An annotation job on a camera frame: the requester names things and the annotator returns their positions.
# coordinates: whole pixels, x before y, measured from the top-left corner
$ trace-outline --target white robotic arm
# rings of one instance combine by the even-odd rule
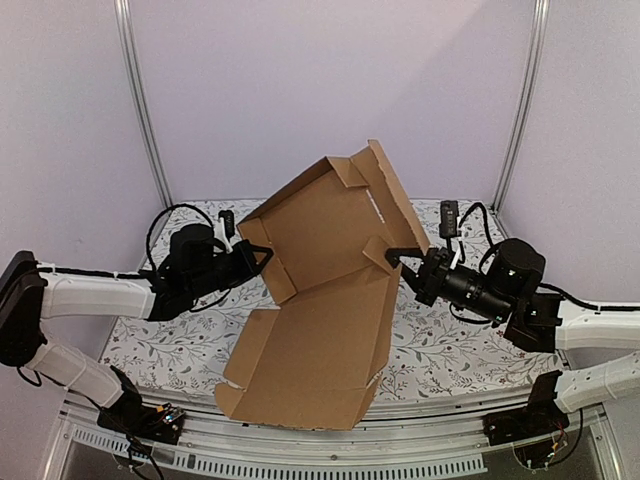
[[[183,412],[169,404],[143,406],[123,372],[64,345],[41,320],[100,315],[167,321],[193,309],[205,295],[228,293],[259,275],[273,255],[247,240],[232,246],[231,215],[224,218],[228,228],[223,232],[213,222],[183,227],[172,235],[169,255],[160,266],[151,261],[151,270],[138,273],[59,268],[38,263],[31,252],[18,252],[0,276],[0,363],[19,372],[33,370],[84,395],[100,409],[98,424],[103,427],[177,443]]]
[[[472,269],[456,262],[460,252],[453,251],[451,239],[460,235],[461,224],[476,208],[483,212],[490,248],[479,267]],[[494,244],[487,216],[480,203],[460,217],[457,202],[442,202],[440,236],[447,248],[430,248],[426,253],[419,249],[387,251],[391,265],[401,265],[402,277],[418,302],[431,306],[442,298],[451,303],[459,321],[494,327],[506,324],[504,338],[528,352],[640,349],[640,304],[587,303],[542,283],[545,258],[519,239]],[[402,257],[421,260],[419,269],[402,263]],[[541,288],[553,293],[541,293]],[[453,309],[473,312],[485,320],[462,317]],[[544,435],[559,426],[566,428],[568,413],[635,394],[640,394],[638,352],[584,370],[540,375],[527,406],[487,415],[484,431],[492,445]]]
[[[610,303],[595,303],[599,307]],[[640,304],[625,306],[640,309]],[[640,347],[640,311],[594,311],[567,300],[560,304],[562,325],[556,348],[598,347],[632,350]],[[555,403],[564,413],[610,399],[640,394],[640,352],[591,368],[564,371],[555,388]]]

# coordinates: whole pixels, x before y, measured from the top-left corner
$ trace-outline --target cable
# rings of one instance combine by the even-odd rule
[[[504,240],[501,240],[498,243],[494,244],[492,247],[489,247],[487,251],[484,252],[484,255],[482,255],[482,258],[480,259],[480,263],[478,263],[478,271],[480,273],[484,273],[482,271],[482,267],[484,267],[484,264],[487,262],[487,260],[489,260],[493,255],[495,255],[498,252],[500,245],[502,245],[504,242],[505,242]]]
[[[462,240],[458,240],[458,248],[460,249],[460,263],[463,264],[467,261],[467,254],[464,251]]]
[[[471,215],[471,213],[477,209],[480,209],[482,211],[484,234],[487,237],[489,246],[493,247],[493,239],[491,238],[491,232],[489,231],[489,212],[487,212],[487,207],[485,207],[482,202],[475,202],[473,205],[471,205],[460,219],[460,223],[458,225],[461,226],[467,220],[467,218],[469,218],[469,215]]]
[[[569,453],[567,453],[564,457],[562,457],[560,460],[557,460],[555,462],[551,462],[549,464],[550,467],[553,467],[555,465],[560,465],[561,463],[566,462],[569,457],[571,455],[573,455],[573,452],[576,451],[576,449],[578,448],[578,445],[580,444],[580,439],[582,438],[582,430],[584,428],[584,412],[582,411],[582,409],[580,409],[580,429],[578,430],[578,436],[576,438],[576,443],[573,444],[573,447],[571,447],[571,450],[569,450]]]
[[[106,272],[103,270],[81,270],[79,268],[38,267],[42,273],[64,273],[67,275],[82,275],[85,277],[121,278],[123,280],[142,280],[146,278],[139,273]]]
[[[596,312],[638,312],[640,311],[640,307],[634,307],[630,305],[596,305],[593,303],[585,302],[580,300],[573,295],[571,295],[566,290],[563,290],[560,287],[556,287],[555,285],[551,285],[550,283],[541,283],[540,288],[546,288],[547,290],[551,290],[552,292],[558,293],[563,299],[582,307],[586,310],[593,310]]]
[[[463,323],[468,323],[470,325],[489,325],[491,323],[491,320],[474,320],[473,318],[465,318],[453,313],[453,303],[449,303],[449,311],[453,318]]]
[[[132,446],[132,445],[133,445],[133,443],[131,443],[131,445],[129,445],[129,448],[127,449],[127,453],[128,453],[128,455],[129,455],[129,468],[131,469],[131,471],[132,471],[133,473],[135,473],[135,474],[136,474],[136,476],[138,476],[139,478],[142,478],[142,480],[152,480],[151,478],[149,478],[149,477],[147,477],[147,476],[145,476],[145,475],[141,474],[141,473],[138,471],[138,468],[140,468],[140,467],[134,467],[134,466],[133,466],[133,451],[132,451],[132,448],[131,448],[131,446]],[[138,453],[140,453],[140,454],[144,455],[145,457],[147,457],[147,458],[149,459],[149,461],[151,462],[151,465],[153,465],[153,468],[155,469],[156,473],[158,474],[158,479],[159,479],[159,480],[164,480],[164,475],[162,474],[162,470],[160,470],[160,467],[159,467],[159,466],[158,466],[158,464],[156,463],[156,461],[155,461],[155,459],[153,458],[153,456],[152,456],[151,454],[149,454],[149,453],[145,452],[145,451],[144,451],[144,449],[143,449],[143,450],[140,450],[138,447],[136,447],[136,448],[137,448],[137,450],[136,450],[136,451],[137,451]]]
[[[18,370],[18,375],[20,375],[20,378],[22,378],[29,385],[33,385],[34,387],[37,387],[37,388],[40,388],[42,386],[42,378],[40,377],[40,374],[35,370],[33,371],[33,373],[36,374],[36,381],[31,380],[24,373],[22,373],[22,367],[16,367],[16,370]]]
[[[213,225],[213,220],[211,220],[211,217],[207,215],[204,211],[199,209],[198,207],[189,205],[188,203],[177,203],[175,205],[171,205],[170,207],[165,208],[158,215],[156,215],[156,218],[154,218],[153,222],[151,222],[151,225],[149,226],[149,230],[147,230],[147,237],[145,240],[145,251],[147,254],[147,260],[149,260],[149,265],[151,266],[151,271],[153,272],[154,276],[157,275],[158,273],[158,267],[156,265],[156,262],[153,261],[153,257],[151,256],[151,235],[153,235],[153,230],[156,228],[156,225],[158,224],[158,222],[162,217],[164,217],[169,212],[178,210],[179,208],[186,208],[189,210],[193,210],[194,212],[202,216],[211,227],[211,238],[215,239],[215,226]]]
[[[195,305],[194,305],[193,308],[191,310],[189,310],[189,311],[191,313],[198,313],[198,312],[203,312],[203,311],[207,310],[208,308],[215,307],[216,305],[220,304],[225,298],[227,298],[230,293],[231,293],[231,289],[227,290],[227,292],[224,295],[222,295],[220,298],[218,298],[215,301],[205,305],[204,307],[195,308]]]

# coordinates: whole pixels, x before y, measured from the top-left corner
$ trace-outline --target floral tablecloth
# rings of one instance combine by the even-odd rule
[[[212,218],[220,209],[230,209],[238,220],[259,204],[259,200],[194,202]],[[440,244],[439,201],[414,200],[413,205],[431,242]],[[469,205],[461,202],[461,211]],[[194,221],[200,220],[191,210],[173,212],[153,248],[154,258],[166,256],[171,233]],[[471,215],[466,229],[466,265],[475,267],[488,247],[479,212]],[[491,233],[496,241],[502,238],[492,219]],[[391,354],[376,402],[524,386],[541,373],[562,368],[557,355],[529,354],[513,347],[502,338],[503,329],[463,324],[452,318],[444,302],[428,308],[412,299],[412,292],[401,283]],[[257,278],[232,290],[219,306],[170,322],[119,318],[101,360],[145,387],[212,394],[249,313],[265,307],[275,305]]]

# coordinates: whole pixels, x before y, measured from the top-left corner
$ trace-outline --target white wall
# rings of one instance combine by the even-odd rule
[[[638,2],[552,2],[503,212],[510,233],[547,257],[545,278],[587,299],[640,301],[639,20]],[[640,478],[640,399],[606,407],[629,478]]]
[[[77,267],[135,268],[160,202],[124,70],[114,7],[0,7],[0,268],[20,249]],[[109,322],[55,327],[97,355]],[[62,391],[0,367],[0,478],[37,476]]]
[[[413,197],[493,194],[533,0],[131,3],[177,199],[265,197],[368,138]]]

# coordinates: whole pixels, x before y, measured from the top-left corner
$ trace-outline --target open cardboard box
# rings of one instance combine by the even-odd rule
[[[269,246],[279,310],[254,310],[216,386],[230,418],[348,430],[366,413],[391,347],[400,269],[389,247],[429,240],[382,147],[325,157],[239,225]]]

